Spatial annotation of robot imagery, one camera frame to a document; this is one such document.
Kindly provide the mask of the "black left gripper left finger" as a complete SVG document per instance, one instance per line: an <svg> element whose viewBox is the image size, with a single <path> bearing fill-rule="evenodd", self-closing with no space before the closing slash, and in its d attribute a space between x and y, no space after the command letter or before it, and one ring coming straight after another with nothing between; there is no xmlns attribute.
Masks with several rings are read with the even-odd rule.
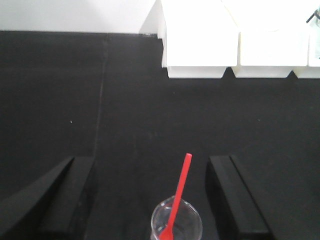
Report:
<svg viewBox="0 0 320 240"><path fill-rule="evenodd" d="M95 159L68 157L0 202L2 240L83 240L95 201Z"/></svg>

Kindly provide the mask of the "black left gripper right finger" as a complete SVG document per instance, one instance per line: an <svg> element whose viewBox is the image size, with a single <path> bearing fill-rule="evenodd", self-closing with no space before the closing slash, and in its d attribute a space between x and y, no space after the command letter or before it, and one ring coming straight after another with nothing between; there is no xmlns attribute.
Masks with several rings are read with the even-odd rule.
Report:
<svg viewBox="0 0 320 240"><path fill-rule="evenodd" d="M320 238L320 195L284 170L263 181L234 155L210 156L206 194L222 240Z"/></svg>

